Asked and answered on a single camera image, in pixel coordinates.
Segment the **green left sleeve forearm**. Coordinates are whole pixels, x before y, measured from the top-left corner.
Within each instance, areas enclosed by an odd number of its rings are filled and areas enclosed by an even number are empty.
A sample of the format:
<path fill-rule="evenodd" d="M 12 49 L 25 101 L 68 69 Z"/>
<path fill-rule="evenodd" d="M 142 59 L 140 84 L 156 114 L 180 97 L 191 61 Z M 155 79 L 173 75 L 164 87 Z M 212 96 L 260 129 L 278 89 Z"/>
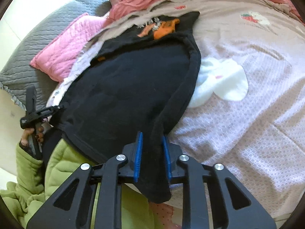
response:
<path fill-rule="evenodd" d="M 17 181 L 8 182 L 1 197 L 19 224 L 25 228 L 30 218 L 46 201 L 42 161 L 36 160 L 20 146 L 16 148 Z"/>

